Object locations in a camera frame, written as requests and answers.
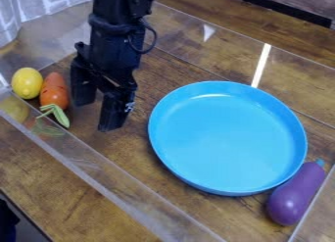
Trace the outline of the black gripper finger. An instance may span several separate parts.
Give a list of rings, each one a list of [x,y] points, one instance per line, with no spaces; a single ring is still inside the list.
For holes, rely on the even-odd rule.
[[[135,107],[136,89],[136,83],[131,83],[126,87],[112,84],[99,86],[103,94],[99,131],[107,132],[123,127]]]
[[[92,104],[96,101],[98,85],[95,73],[80,58],[71,64],[71,95],[76,106]]]

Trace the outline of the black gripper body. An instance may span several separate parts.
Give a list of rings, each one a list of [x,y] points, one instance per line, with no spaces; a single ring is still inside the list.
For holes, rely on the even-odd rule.
[[[122,87],[136,87],[132,73],[140,58],[152,47],[143,48],[146,29],[154,30],[144,21],[152,13],[154,0],[94,0],[88,17],[91,42],[76,44],[78,57],[72,73],[83,83],[94,83],[107,77]]]

